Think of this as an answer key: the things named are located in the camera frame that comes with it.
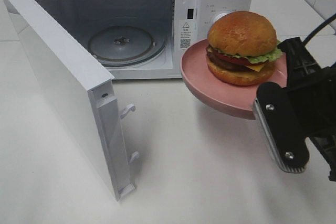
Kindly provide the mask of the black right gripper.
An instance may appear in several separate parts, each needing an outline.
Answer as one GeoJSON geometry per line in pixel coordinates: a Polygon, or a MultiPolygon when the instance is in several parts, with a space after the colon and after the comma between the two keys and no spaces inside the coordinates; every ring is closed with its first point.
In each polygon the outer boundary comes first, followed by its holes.
{"type": "Polygon", "coordinates": [[[300,37],[285,39],[286,90],[299,125],[330,167],[335,181],[335,66],[321,68],[300,37]]]}

